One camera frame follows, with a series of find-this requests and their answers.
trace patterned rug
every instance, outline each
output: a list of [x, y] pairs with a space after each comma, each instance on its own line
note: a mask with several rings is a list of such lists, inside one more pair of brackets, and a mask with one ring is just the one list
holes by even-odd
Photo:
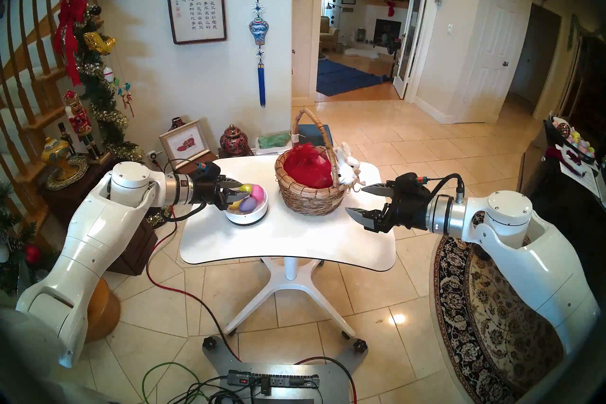
[[[473, 223], [484, 220], [478, 212]], [[531, 310], [473, 243], [443, 236], [433, 257], [432, 310], [454, 372], [472, 400], [513, 403], [563, 358], [552, 325]]]

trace red bow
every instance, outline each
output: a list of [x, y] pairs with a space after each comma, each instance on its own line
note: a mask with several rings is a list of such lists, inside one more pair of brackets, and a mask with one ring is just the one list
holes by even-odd
[[73, 32], [74, 21], [84, 21], [84, 11], [86, 9], [86, 0], [70, 0], [68, 3], [61, 0], [61, 11], [59, 12], [59, 27], [54, 35], [54, 50], [63, 55], [61, 50], [61, 31], [65, 29], [65, 58], [67, 59], [67, 74], [71, 78], [74, 86], [80, 84], [80, 75], [76, 68], [76, 59], [74, 54], [78, 51], [78, 41]]

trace red tulle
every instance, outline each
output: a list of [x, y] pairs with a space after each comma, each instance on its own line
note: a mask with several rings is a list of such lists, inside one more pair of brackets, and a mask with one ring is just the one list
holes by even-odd
[[299, 184], [314, 189], [326, 189], [333, 184], [328, 156], [311, 143], [294, 147], [284, 162], [284, 170]]

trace table base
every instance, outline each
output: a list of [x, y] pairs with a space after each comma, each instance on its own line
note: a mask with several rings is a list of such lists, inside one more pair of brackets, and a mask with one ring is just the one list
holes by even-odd
[[313, 300], [326, 311], [339, 325], [341, 330], [349, 337], [355, 337], [354, 330], [345, 322], [341, 315], [332, 307], [329, 301], [320, 293], [312, 282], [312, 272], [320, 264], [320, 260], [313, 259], [309, 263], [298, 266], [297, 257], [284, 257], [284, 265], [275, 262], [271, 257], [261, 257], [265, 266], [271, 273], [267, 285], [255, 296], [248, 305], [223, 329], [224, 334], [229, 334], [238, 327], [261, 303], [279, 290], [301, 290], [307, 293]]

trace white door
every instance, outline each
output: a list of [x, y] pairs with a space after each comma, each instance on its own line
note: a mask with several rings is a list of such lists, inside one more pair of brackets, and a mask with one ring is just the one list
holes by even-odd
[[419, 43], [419, 32], [423, 24], [425, 3], [427, 0], [410, 0], [406, 25], [402, 36], [402, 48], [400, 49], [400, 61], [397, 65], [397, 74], [393, 79], [393, 87], [396, 88], [398, 96], [404, 98], [406, 87], [410, 82], [414, 56]]
[[458, 122], [497, 120], [522, 49], [530, 12], [527, 0], [490, 2]]

